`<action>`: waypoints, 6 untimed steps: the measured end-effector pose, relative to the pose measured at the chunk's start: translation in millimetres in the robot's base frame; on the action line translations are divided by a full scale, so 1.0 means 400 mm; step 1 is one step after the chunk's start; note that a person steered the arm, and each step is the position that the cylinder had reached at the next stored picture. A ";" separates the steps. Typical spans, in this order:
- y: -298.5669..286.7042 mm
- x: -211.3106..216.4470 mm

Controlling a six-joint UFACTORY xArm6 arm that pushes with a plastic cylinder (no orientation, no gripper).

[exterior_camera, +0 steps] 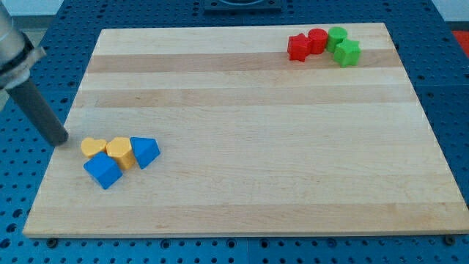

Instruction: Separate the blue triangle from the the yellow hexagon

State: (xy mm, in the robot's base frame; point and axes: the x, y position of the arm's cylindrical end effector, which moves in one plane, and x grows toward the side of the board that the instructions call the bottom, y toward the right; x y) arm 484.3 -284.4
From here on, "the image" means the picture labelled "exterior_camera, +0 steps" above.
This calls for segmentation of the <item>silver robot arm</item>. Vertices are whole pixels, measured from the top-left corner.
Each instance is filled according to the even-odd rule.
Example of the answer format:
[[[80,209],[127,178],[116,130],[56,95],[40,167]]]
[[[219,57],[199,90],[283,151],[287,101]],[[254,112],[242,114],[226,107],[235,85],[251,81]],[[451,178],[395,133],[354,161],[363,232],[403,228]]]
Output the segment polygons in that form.
[[[25,109],[44,111],[47,101],[31,80],[31,69],[46,52],[35,47],[1,3],[1,95],[8,95]]]

